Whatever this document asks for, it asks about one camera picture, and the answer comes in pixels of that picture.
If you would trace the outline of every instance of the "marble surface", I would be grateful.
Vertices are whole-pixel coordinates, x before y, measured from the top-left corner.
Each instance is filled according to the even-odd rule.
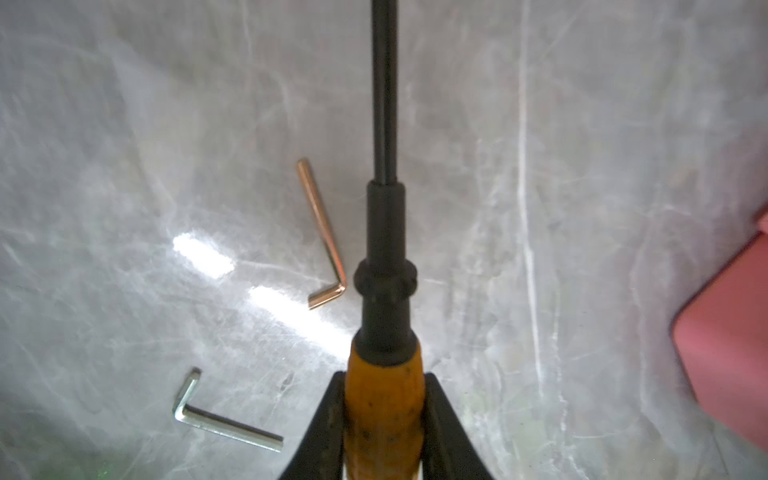
[[[413,327],[498,479],[748,479],[675,313],[768,199],[757,0],[401,1]],[[369,6],[0,2],[0,477],[269,480],[359,324]],[[175,422],[193,404],[283,453]]]

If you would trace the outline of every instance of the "copper hex key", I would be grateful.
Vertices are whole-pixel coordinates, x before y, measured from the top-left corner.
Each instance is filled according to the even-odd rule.
[[[337,280],[335,285],[310,295],[309,305],[311,310],[328,303],[331,300],[339,298],[346,291],[346,274],[344,273],[344,266],[341,263],[341,256],[336,249],[336,242],[333,241],[331,224],[328,221],[328,215],[326,214],[325,208],[323,208],[323,201],[320,199],[320,193],[317,190],[317,184],[315,184],[315,179],[312,175],[310,161],[306,158],[302,158],[296,162],[296,171],[299,173],[299,180],[301,180],[301,186],[304,188],[306,199],[310,202],[310,208],[315,217],[317,231],[320,233],[320,238],[323,240],[323,245],[325,245],[326,253],[328,253],[328,258],[333,266],[333,271],[336,273]]]

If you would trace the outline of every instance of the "yellow handle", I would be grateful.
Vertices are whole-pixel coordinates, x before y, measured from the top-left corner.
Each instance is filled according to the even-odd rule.
[[[421,347],[402,365],[376,366],[349,355],[344,385],[344,454],[352,480],[412,480],[424,442]]]

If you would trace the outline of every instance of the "black clamp jaw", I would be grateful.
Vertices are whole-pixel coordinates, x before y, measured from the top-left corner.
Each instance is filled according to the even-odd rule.
[[[472,447],[440,383],[425,375],[422,421],[424,480],[493,480]],[[340,480],[343,472],[344,372],[331,378],[323,399],[280,480]]]

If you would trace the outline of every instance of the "hex key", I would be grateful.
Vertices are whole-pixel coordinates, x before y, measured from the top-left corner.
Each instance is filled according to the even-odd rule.
[[[279,452],[283,447],[283,437],[263,430],[255,429],[252,426],[225,419],[223,416],[215,413],[205,412],[187,405],[192,398],[195,387],[200,381],[200,370],[192,369],[184,386],[181,387],[176,403],[174,404],[174,418],[179,422],[192,425],[208,432],[217,433],[230,439],[240,440],[250,443],[262,449]]]
[[[311,310],[340,297],[344,293],[346,290],[346,274],[344,273],[344,266],[341,263],[341,256],[336,249],[336,243],[333,241],[333,232],[331,231],[331,225],[328,221],[326,211],[323,208],[323,201],[320,199],[320,193],[317,191],[317,185],[315,184],[312,169],[310,168],[310,161],[306,158],[302,158],[296,162],[296,171],[299,172],[301,186],[304,188],[306,199],[310,202],[310,208],[315,217],[317,230],[320,233],[320,238],[323,240],[323,245],[325,245],[326,253],[333,266],[333,271],[336,273],[337,280],[336,285],[332,285],[325,290],[310,295],[309,305]]]

